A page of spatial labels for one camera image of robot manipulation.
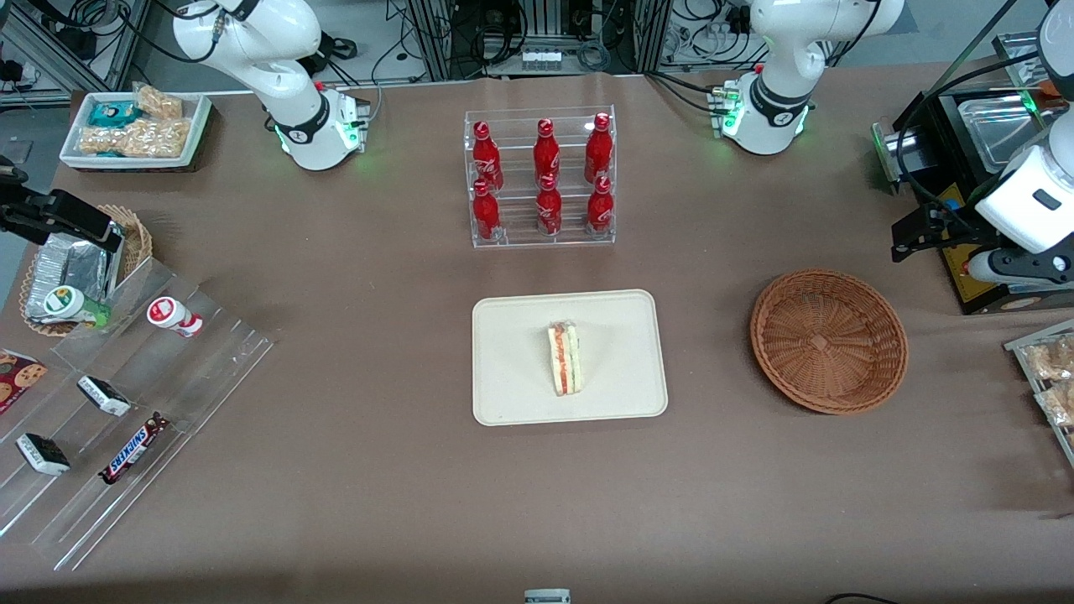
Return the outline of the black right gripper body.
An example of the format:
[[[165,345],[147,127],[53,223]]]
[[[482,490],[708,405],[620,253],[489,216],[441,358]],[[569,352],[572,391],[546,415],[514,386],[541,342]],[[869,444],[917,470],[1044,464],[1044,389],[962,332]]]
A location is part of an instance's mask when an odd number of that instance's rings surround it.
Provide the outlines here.
[[[27,196],[24,199],[4,196],[1,201],[1,231],[30,243],[46,243],[55,225],[45,210],[50,208],[54,199],[53,196]]]

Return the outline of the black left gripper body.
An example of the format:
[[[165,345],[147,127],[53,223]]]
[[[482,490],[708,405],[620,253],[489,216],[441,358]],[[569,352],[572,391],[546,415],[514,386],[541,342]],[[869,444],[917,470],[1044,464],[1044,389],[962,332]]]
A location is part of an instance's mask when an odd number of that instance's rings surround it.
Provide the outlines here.
[[[973,216],[962,214],[941,214],[943,229],[940,248],[954,248],[961,245],[981,245],[981,221]]]

